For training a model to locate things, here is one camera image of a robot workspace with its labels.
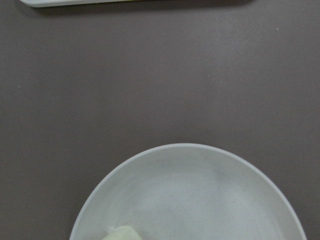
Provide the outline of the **cream round plate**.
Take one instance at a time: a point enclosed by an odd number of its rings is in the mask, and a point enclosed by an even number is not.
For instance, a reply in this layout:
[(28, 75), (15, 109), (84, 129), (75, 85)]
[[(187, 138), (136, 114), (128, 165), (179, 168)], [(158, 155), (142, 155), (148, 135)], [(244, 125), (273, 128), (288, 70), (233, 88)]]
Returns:
[(92, 191), (72, 240), (101, 240), (121, 226), (144, 240), (304, 240), (289, 201), (258, 168), (195, 143), (143, 151)]

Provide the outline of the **cream rabbit tray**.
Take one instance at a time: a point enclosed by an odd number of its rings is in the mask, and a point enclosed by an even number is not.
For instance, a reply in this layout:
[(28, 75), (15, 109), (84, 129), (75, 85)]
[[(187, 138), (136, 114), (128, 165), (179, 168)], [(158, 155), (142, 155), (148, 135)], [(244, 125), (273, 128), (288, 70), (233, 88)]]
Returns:
[(21, 0), (23, 4), (33, 8), (75, 6), (101, 3), (120, 3), (129, 1), (130, 0)]

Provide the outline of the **white steamed bun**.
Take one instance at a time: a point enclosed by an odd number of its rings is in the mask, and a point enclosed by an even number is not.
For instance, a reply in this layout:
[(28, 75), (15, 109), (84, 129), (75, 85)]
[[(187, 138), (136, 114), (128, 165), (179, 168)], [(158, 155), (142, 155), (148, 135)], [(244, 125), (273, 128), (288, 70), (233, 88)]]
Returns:
[(142, 240), (138, 232), (130, 226), (110, 228), (102, 240)]

